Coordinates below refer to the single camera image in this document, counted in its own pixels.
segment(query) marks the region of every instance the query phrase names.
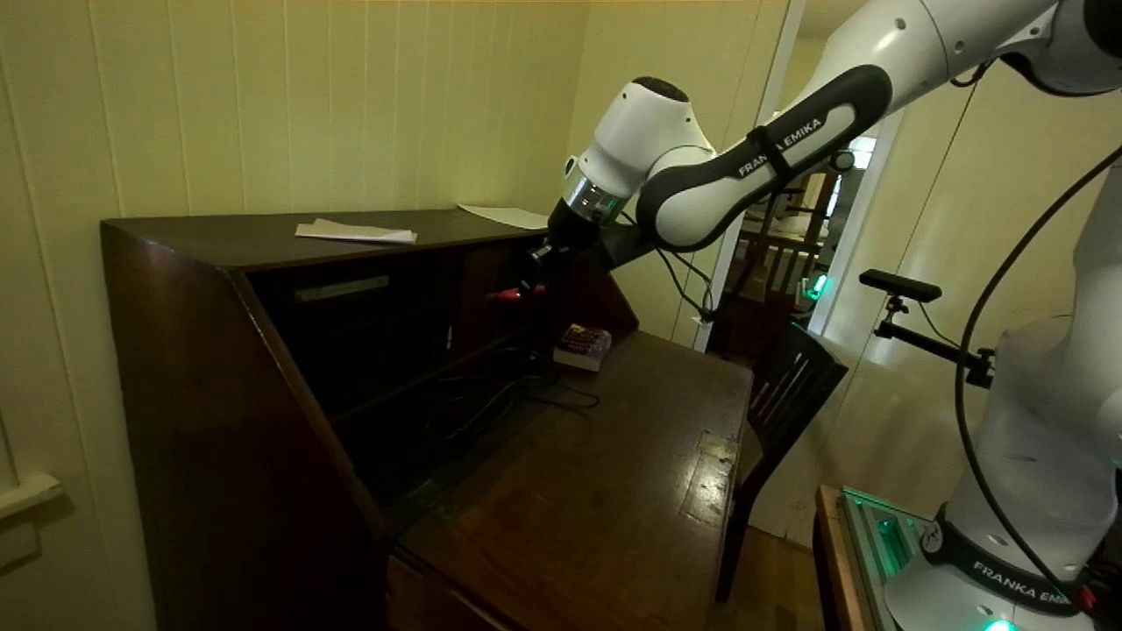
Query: wall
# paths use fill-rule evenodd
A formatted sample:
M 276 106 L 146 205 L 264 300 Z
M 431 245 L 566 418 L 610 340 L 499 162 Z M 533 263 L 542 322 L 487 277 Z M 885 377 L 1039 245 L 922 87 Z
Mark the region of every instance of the wall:
M 904 343 L 868 337 L 885 293 L 854 285 L 880 266 L 944 288 L 932 322 L 958 337 L 971 300 L 1019 230 L 1099 157 L 1122 126 L 1122 93 L 1047 97 L 1006 65 L 982 87 L 939 87 L 900 115 L 887 171 L 872 191 L 854 259 L 842 277 L 828 343 L 852 363 L 850 377 L 760 496 L 759 525 L 809 541 L 816 479 L 854 483 L 919 511 L 935 511 L 963 472 L 954 435 L 950 363 Z M 977 343 L 1002 329 L 1066 312 L 1068 249 L 1094 201 L 1092 187 L 1010 274 L 977 326 Z
M 581 3 L 0 3 L 0 409 L 66 483 L 0 627 L 156 625 L 98 222 L 551 205 L 581 35 Z
M 642 74 L 683 87 L 707 141 L 728 147 L 759 121 L 786 10 L 789 0 L 594 3 L 569 150 L 588 147 L 610 97 Z M 715 256 L 719 245 L 692 259 L 712 274 Z M 694 296 L 705 293 L 698 277 L 678 263 L 674 270 Z M 694 343 L 698 319 L 678 296 L 659 256 L 621 266 L 617 281 L 642 329 Z

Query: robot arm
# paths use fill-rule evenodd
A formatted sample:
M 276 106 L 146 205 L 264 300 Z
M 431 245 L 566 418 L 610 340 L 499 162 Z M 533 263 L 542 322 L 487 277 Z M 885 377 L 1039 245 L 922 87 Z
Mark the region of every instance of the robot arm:
M 828 38 L 796 106 L 719 155 L 683 92 L 666 79 L 630 79 L 601 118 L 594 147 L 566 169 L 551 249 L 601 245 L 610 266 L 649 249 L 705 249 L 748 204 L 919 93 L 994 59 L 1010 59 L 1057 93 L 1109 92 L 1122 83 L 1114 5 L 1114 0 L 868 0 Z M 634 191 L 638 226 L 625 234 L 614 213 Z

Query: desk surface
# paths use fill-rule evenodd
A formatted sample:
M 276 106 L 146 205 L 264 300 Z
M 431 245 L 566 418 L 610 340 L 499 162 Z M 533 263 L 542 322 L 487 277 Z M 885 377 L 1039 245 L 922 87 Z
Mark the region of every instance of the desk surface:
M 519 400 L 399 555 L 519 627 L 705 627 L 750 372 L 634 331 Z

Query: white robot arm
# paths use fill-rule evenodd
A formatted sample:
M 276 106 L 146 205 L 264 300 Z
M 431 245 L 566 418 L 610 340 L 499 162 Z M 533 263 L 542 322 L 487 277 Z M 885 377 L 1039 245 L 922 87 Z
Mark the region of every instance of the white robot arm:
M 712 150 L 692 101 L 666 79 L 630 79 L 569 162 L 542 251 L 601 249 L 617 266 L 649 249 L 692 251 L 764 191 L 809 171 L 852 135 L 985 62 L 1010 62 L 1047 93 L 1122 83 L 1117 0 L 868 0 L 825 49 L 809 87 L 728 150 Z M 617 211 L 638 197 L 638 223 Z M 1001 347 L 977 458 L 1010 523 L 1047 575 L 1010 543 L 975 479 L 939 516 L 944 543 L 887 584 L 904 631 L 1092 631 L 1068 584 L 1114 520 L 1122 464 L 1122 169 L 1078 249 L 1066 326 L 1031 326 Z

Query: dark wood cabinet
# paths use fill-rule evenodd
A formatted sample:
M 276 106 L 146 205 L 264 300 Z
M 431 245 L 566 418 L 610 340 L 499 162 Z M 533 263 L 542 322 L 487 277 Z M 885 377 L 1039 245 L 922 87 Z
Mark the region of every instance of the dark wood cabinet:
M 385 541 L 537 360 L 540 234 L 458 211 L 104 222 L 101 251 L 160 627 L 379 627 Z

